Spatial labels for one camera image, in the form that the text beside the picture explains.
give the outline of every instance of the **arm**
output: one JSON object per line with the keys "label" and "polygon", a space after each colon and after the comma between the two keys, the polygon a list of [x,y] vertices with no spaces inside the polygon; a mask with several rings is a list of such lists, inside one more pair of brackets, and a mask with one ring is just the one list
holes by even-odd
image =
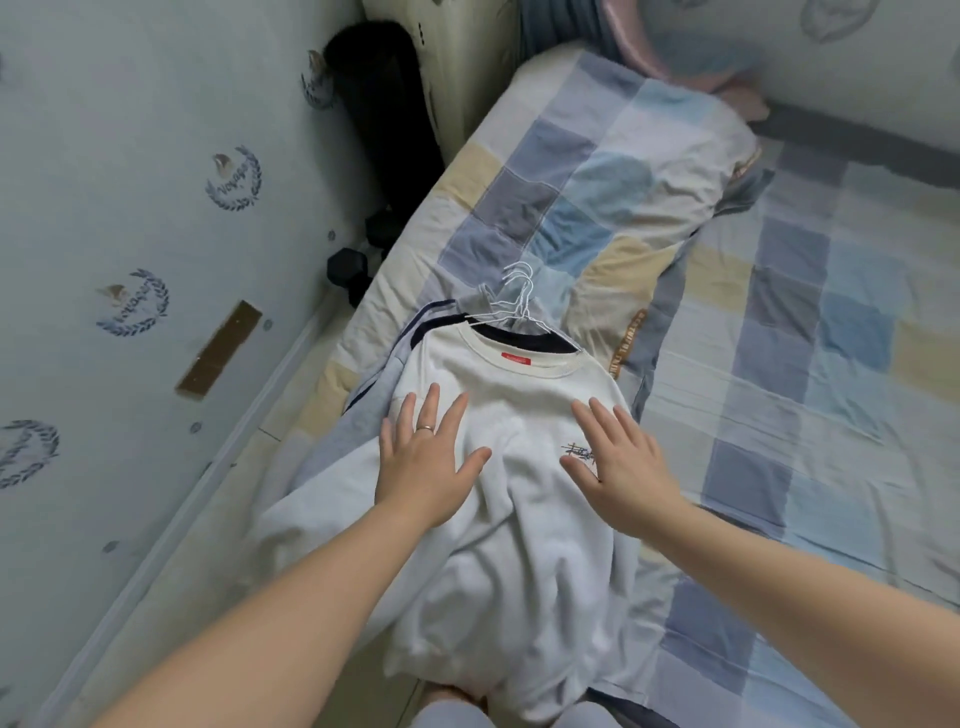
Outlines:
{"label": "arm", "polygon": [[564,468],[612,527],[658,549],[752,623],[865,728],[956,725],[960,618],[687,502],[626,411],[574,402],[598,477]]}
{"label": "arm", "polygon": [[440,390],[420,410],[408,395],[396,437],[380,434],[374,507],[353,526],[188,643],[136,685],[96,728],[308,726],[320,712],[377,600],[427,529],[463,504],[490,457],[456,473],[461,395],[434,435]]}

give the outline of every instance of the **white sweatshirt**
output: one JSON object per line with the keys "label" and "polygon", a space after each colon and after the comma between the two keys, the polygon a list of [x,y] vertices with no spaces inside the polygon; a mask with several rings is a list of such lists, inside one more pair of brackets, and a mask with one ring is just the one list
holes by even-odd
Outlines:
{"label": "white sweatshirt", "polygon": [[[380,599],[361,643],[394,625],[387,674],[405,672],[486,695],[544,721],[597,677],[627,613],[639,542],[590,509],[561,468],[571,453],[590,465],[574,399],[625,405],[585,352],[505,346],[460,324],[430,331],[414,349],[391,406],[441,387],[440,411],[464,391],[470,404],[457,466],[493,455],[467,501],[431,530]],[[329,541],[373,503],[378,446],[370,441],[269,509],[254,538],[279,572]]]}

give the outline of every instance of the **forearm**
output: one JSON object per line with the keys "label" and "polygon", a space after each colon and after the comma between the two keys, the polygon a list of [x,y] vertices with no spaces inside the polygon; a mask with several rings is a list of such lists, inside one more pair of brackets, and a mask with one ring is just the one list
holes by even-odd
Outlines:
{"label": "forearm", "polygon": [[957,616],[698,508],[641,530],[860,725],[955,724]]}
{"label": "forearm", "polygon": [[308,726],[424,530],[375,506],[174,653],[97,728]]}

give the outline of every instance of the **bed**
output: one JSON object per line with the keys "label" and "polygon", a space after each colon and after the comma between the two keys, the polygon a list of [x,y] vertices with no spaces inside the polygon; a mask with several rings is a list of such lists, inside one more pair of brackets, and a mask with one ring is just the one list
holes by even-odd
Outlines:
{"label": "bed", "polygon": [[[547,316],[609,364],[689,498],[957,609],[958,203],[758,139],[719,100],[580,45],[554,49],[517,72],[384,261],[259,507],[419,308],[524,260]],[[637,567],[633,626],[650,648],[594,686],[626,720],[851,725],[656,552]]]}

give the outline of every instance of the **hand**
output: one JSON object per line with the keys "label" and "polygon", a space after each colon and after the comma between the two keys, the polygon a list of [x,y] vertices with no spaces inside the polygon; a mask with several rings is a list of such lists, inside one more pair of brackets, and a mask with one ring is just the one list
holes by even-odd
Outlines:
{"label": "hand", "polygon": [[396,433],[389,420],[380,427],[380,477],[373,502],[405,504],[423,517],[426,528],[457,512],[491,456],[490,448],[477,449],[455,470],[453,444],[467,410],[467,393],[454,400],[437,427],[439,400],[440,386],[431,384],[414,430],[417,396],[411,392],[400,406]]}
{"label": "hand", "polygon": [[560,464],[608,525],[642,538],[660,516],[689,505],[660,445],[625,409],[616,406],[611,414],[597,399],[590,400],[590,407],[574,401],[572,409],[593,450],[597,475],[570,455],[560,458]]}

